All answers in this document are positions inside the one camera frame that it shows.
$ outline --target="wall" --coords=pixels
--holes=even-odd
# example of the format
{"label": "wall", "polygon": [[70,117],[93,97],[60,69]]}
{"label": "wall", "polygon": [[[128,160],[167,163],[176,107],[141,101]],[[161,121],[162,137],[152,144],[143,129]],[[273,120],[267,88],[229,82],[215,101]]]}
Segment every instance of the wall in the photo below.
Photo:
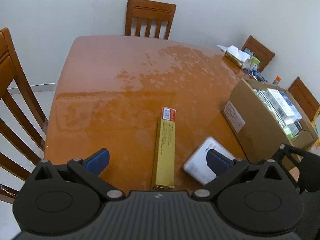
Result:
{"label": "wall", "polygon": [[[276,53],[265,69],[287,88],[300,76],[320,101],[320,0],[158,0],[177,4],[170,40],[241,47],[251,34]],[[124,34],[127,0],[0,0],[31,85],[55,83],[73,40]]]}

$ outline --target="blue gripper pad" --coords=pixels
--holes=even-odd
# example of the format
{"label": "blue gripper pad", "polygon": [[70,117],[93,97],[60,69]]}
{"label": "blue gripper pad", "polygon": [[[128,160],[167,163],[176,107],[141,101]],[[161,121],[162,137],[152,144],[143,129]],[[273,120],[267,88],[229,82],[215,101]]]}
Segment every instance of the blue gripper pad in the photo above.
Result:
{"label": "blue gripper pad", "polygon": [[82,161],[82,165],[95,175],[99,175],[109,164],[110,154],[107,149],[101,149]]}
{"label": "blue gripper pad", "polygon": [[207,153],[207,165],[217,175],[221,175],[233,165],[233,161],[211,149]]}

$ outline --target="small white box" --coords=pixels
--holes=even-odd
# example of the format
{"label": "small white box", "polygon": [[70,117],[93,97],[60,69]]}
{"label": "small white box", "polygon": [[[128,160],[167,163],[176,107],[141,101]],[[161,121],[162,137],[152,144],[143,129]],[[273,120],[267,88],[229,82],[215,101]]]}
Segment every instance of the small white box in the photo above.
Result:
{"label": "small white box", "polygon": [[183,170],[202,185],[215,179],[217,175],[207,165],[207,152],[214,149],[225,157],[233,160],[235,157],[212,137],[207,137],[203,144],[191,155],[183,165]]}
{"label": "small white box", "polygon": [[279,90],[268,88],[265,95],[272,106],[276,109],[281,119],[285,121],[285,123],[286,121],[288,122],[288,124],[293,123],[292,119],[294,119],[294,112],[292,111],[287,101],[280,94]]}

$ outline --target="tiled floor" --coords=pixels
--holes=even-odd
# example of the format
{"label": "tiled floor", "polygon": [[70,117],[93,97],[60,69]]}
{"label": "tiled floor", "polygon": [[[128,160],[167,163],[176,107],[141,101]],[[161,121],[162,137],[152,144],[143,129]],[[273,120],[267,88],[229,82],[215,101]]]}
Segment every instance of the tiled floor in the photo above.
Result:
{"label": "tiled floor", "polygon": [[[36,92],[35,96],[44,111],[47,118],[49,118],[49,113],[51,109],[51,104],[54,96],[54,91],[46,92]],[[38,126],[36,120],[28,109],[25,101],[20,94],[12,95],[14,100],[19,105],[20,109],[28,117],[30,122],[38,130],[38,132],[45,138],[42,130]],[[0,101],[0,118],[41,158],[43,158],[44,153],[39,149],[39,147],[33,142],[33,140],[28,136],[28,134],[19,125],[17,120],[13,117],[10,111],[7,109],[3,101]],[[25,168],[26,170],[32,171],[34,165],[25,158],[21,153],[18,152],[1,134],[0,134],[0,152],[15,161],[17,164]],[[23,181],[10,174],[6,170],[0,167],[0,183],[7,185],[16,190],[20,190]],[[0,240],[12,239],[16,234],[20,232],[19,226],[12,214],[12,205],[0,201]]]}

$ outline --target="silver screw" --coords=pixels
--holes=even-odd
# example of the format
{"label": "silver screw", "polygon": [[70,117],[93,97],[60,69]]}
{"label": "silver screw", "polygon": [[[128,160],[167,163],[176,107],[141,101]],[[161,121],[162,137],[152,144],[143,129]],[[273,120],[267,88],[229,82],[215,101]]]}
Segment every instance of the silver screw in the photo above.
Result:
{"label": "silver screw", "polygon": [[109,198],[120,198],[122,196],[122,191],[118,189],[109,190],[107,192],[107,196]]}
{"label": "silver screw", "polygon": [[210,196],[210,191],[207,189],[197,189],[195,191],[195,195],[197,197],[209,197]]}

